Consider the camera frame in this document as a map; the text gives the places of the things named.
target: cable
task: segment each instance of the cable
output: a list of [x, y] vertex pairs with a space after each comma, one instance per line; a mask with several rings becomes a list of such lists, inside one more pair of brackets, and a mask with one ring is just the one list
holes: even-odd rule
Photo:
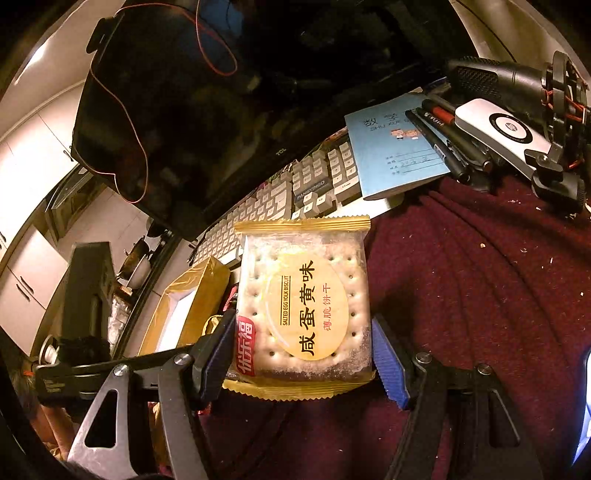
[[[180, 7], [178, 5], [164, 4], [164, 3], [160, 3], [160, 2], [147, 2], [144, 4], [135, 4], [135, 5], [128, 5], [127, 7], [121, 7], [119, 10], [117, 10], [117, 12], [115, 13], [115, 16], [117, 16], [117, 14], [119, 12], [121, 12], [123, 10], [127, 10], [128, 8], [150, 7], [153, 5], [156, 5], [159, 7], [169, 7], [169, 8], [174, 8], [176, 10], [179, 10], [185, 16], [185, 18], [188, 18], [191, 22], [193, 22], [195, 24], [195, 33], [197, 35], [197, 43], [199, 45], [199, 51], [201, 52], [201, 55], [203, 56], [205, 63], [207, 63], [207, 66], [209, 66], [209, 68], [211, 68], [215, 73], [217, 73], [218, 75], [221, 75], [222, 77], [230, 77], [238, 71], [238, 61], [237, 61], [236, 57], [234, 56], [234, 53], [232, 52], [230, 47], [228, 47], [228, 44], [223, 40], [222, 37], [220, 37], [220, 35], [214, 29], [208, 27], [207, 25], [205, 25], [204, 23], [199, 21], [199, 11], [201, 10], [201, 0], [197, 0], [195, 17], [190, 15], [188, 10], [186, 10], [183, 7]], [[228, 54], [230, 55], [230, 57], [232, 58], [232, 61], [234, 63], [234, 68], [231, 71], [223, 72], [223, 71], [219, 70], [218, 68], [216, 68], [216, 66], [211, 62], [211, 60], [209, 59], [209, 56], [207, 56], [207, 53], [205, 53], [205, 50], [203, 49], [203, 46], [201, 44], [201, 29], [204, 29], [206, 34], [208, 34], [210, 37], [212, 37], [222, 47], [224, 47], [226, 49], [226, 51], [228, 52]]]
[[459, 4], [460, 4], [462, 7], [464, 7], [466, 10], [468, 10], [468, 11], [469, 11], [469, 12], [470, 12], [472, 15], [474, 15], [474, 16], [475, 16], [475, 17], [476, 17], [476, 18], [477, 18], [477, 19], [480, 21], [480, 23], [481, 23], [482, 25], [484, 25], [484, 26], [485, 26], [485, 27], [488, 29], [488, 31], [489, 31], [489, 32], [491, 32], [491, 33], [492, 33], [492, 35], [493, 35], [493, 36], [494, 36], [494, 37], [495, 37], [495, 38], [496, 38], [496, 39], [499, 41], [499, 43], [501, 44], [501, 46], [502, 46], [502, 47], [503, 47], [503, 48], [506, 50], [506, 52], [507, 52], [507, 53], [509, 54], [509, 56], [511, 57], [511, 60], [513, 60], [515, 63], [517, 63], [517, 60], [515, 59], [515, 57], [514, 57], [514, 56], [513, 56], [513, 54], [511, 53], [511, 51], [510, 51], [510, 50], [507, 48], [507, 45], [505, 45], [505, 44], [503, 43], [503, 41], [502, 41], [502, 40], [499, 38], [499, 36], [498, 36], [496, 33], [494, 33], [494, 32], [492, 31], [492, 28], [491, 28], [491, 27], [489, 27], [489, 26], [486, 24], [486, 22], [485, 22], [483, 19], [481, 19], [481, 18], [480, 18], [478, 15], [476, 15], [476, 13], [474, 12], [474, 10], [473, 10], [473, 9], [471, 9], [469, 6], [467, 6], [466, 4], [464, 4], [464, 2], [462, 2], [462, 1], [460, 1], [460, 0], [456, 0], [456, 2], [457, 2], [457, 3], [459, 3]]
[[[197, 8], [196, 8], [196, 12], [195, 12], [195, 18], [193, 18], [191, 15], [189, 15], [189, 13], [187, 12], [186, 9], [184, 9], [183, 7], [179, 7], [178, 5], [170, 5], [170, 4], [164, 4], [164, 3], [159, 3], [159, 2], [150, 2], [150, 3], [144, 3], [144, 4], [136, 4], [136, 5], [128, 5], [127, 7], [122, 7], [119, 10], [117, 10], [117, 12], [115, 13], [115, 16], [117, 16], [119, 14], [119, 12], [123, 11], [123, 10], [127, 10], [128, 8], [136, 8], [136, 7], [149, 7], [152, 5], [157, 5], [157, 6], [161, 6], [161, 7], [170, 7], [170, 8], [175, 8], [177, 10], [180, 10], [181, 13], [188, 18], [191, 22], [195, 23], [195, 31], [196, 31], [196, 35], [197, 35], [197, 43], [199, 45], [199, 50], [201, 51], [201, 54], [203, 56], [203, 59], [205, 60], [205, 62], [207, 63], [207, 65], [218, 75], [221, 75], [223, 77], [229, 77], [231, 75], [234, 75], [237, 71], [238, 71], [238, 61], [236, 60], [236, 57], [234, 56], [234, 53], [232, 52], [232, 50], [230, 49], [230, 47], [228, 47], [228, 45], [226, 44], [226, 42], [224, 42], [224, 40], [219, 36], [219, 34], [213, 30], [212, 28], [203, 25], [200, 21], [199, 21], [199, 11], [200, 11], [200, 7], [201, 7], [201, 0], [197, 0]], [[215, 65], [209, 60], [209, 57], [207, 56], [207, 54], [205, 53], [203, 46], [201, 44], [201, 35], [200, 35], [200, 29], [203, 28], [205, 30], [205, 33], [208, 34], [210, 37], [212, 37], [214, 40], [216, 40], [218, 43], [220, 43], [225, 49], [226, 51], [230, 54], [233, 62], [234, 62], [234, 68], [231, 72], [223, 72], [219, 69], [217, 69], [215, 67]], [[145, 176], [145, 183], [144, 183], [144, 191], [142, 192], [142, 195], [139, 197], [139, 199], [137, 200], [129, 200], [127, 199], [120, 191], [119, 186], [117, 185], [117, 174], [116, 173], [111, 173], [111, 172], [104, 172], [104, 171], [99, 171], [99, 170], [95, 170], [94, 168], [92, 168], [90, 165], [88, 165], [87, 162], [85, 162], [85, 160], [82, 158], [82, 155], [80, 155], [80, 153], [78, 152], [77, 148], [72, 146], [72, 149], [76, 152], [76, 155], [78, 155], [78, 157], [80, 158], [80, 160], [82, 161], [82, 163], [85, 165], [86, 168], [88, 168], [92, 173], [98, 174], [98, 175], [106, 175], [106, 176], [112, 176], [113, 180], [115, 182], [115, 189], [117, 191], [117, 193], [119, 195], [121, 195], [121, 197], [128, 203], [139, 203], [141, 202], [145, 195], [146, 192], [148, 191], [148, 179], [150, 176], [150, 167], [148, 165], [148, 154], [146, 153], [146, 150], [144, 148], [144, 146], [142, 145], [141, 140], [139, 139], [139, 135], [135, 129], [135, 125], [129, 115], [129, 112], [127, 111], [127, 108], [125, 108], [125, 105], [123, 104], [123, 102], [113, 93], [111, 92], [104, 83], [102, 83], [97, 76], [95, 75], [94, 71], [92, 70], [92, 64], [90, 65], [90, 75], [92, 75], [92, 77], [94, 78], [94, 80], [96, 81], [96, 83], [98, 83], [103, 90], [105, 90], [105, 92], [107, 92], [109, 95], [111, 95], [120, 105], [121, 108], [123, 109], [123, 111], [125, 112], [125, 116], [127, 117], [127, 120], [129, 121], [129, 124], [132, 128], [132, 130], [134, 131], [134, 135], [135, 135], [135, 139], [138, 142], [139, 147], [142, 149], [142, 153], [144, 154], [144, 160], [145, 160], [145, 167], [146, 167], [146, 176]]]

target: cabinet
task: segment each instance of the cabinet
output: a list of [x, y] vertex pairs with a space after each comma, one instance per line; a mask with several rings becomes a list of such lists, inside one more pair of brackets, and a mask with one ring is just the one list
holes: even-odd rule
[[45, 310], [7, 268], [0, 275], [0, 312], [2, 328], [12, 341], [27, 356], [35, 355], [31, 350]]
[[39, 111], [41, 119], [67, 151], [70, 151], [72, 146], [72, 130], [76, 123], [82, 89], [83, 85], [80, 85], [60, 95]]
[[33, 210], [72, 170], [63, 146], [39, 115], [6, 140], [9, 152], [0, 170], [0, 231], [9, 245]]
[[35, 227], [30, 227], [8, 260], [8, 268], [46, 309], [68, 263]]

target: ceiling light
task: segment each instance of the ceiling light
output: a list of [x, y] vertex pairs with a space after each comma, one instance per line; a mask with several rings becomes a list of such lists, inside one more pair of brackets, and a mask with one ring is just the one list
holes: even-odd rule
[[43, 54], [45, 53], [45, 50], [47, 48], [47, 42], [45, 42], [43, 45], [41, 45], [41, 47], [39, 47], [35, 53], [33, 54], [33, 56], [31, 57], [31, 60], [29, 60], [29, 62], [27, 63], [27, 65], [23, 68], [21, 74], [17, 77], [17, 79], [14, 81], [14, 85], [16, 85], [19, 80], [22, 77], [22, 74], [25, 73], [27, 71], [27, 69], [33, 65], [34, 63], [38, 62], [39, 60], [41, 60]]

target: biscuit package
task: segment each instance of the biscuit package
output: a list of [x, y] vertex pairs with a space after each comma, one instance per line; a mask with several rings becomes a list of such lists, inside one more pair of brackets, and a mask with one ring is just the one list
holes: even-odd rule
[[367, 216], [241, 222], [235, 355], [224, 386], [326, 398], [374, 377]]

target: black pen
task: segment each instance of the black pen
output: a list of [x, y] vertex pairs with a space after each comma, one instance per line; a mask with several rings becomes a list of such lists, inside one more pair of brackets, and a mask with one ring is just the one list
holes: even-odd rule
[[404, 114], [413, 123], [417, 130], [422, 133], [429, 145], [441, 157], [446, 167], [452, 174], [452, 177], [461, 183], [470, 180], [467, 168], [460, 160], [449, 150], [447, 145], [427, 126], [427, 124], [412, 110], [406, 110]]

